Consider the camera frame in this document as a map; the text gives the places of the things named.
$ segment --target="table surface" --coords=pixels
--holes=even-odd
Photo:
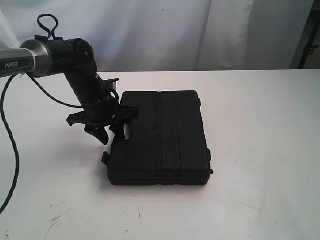
[[[320,70],[103,72],[117,90],[196,90],[214,175],[206,186],[113,186],[105,147],[69,127],[76,113],[16,77],[5,99],[20,176],[0,239],[317,239],[320,234]],[[0,79],[2,90],[6,80]],[[40,78],[77,104],[63,75]],[[0,202],[14,152],[0,124]]]

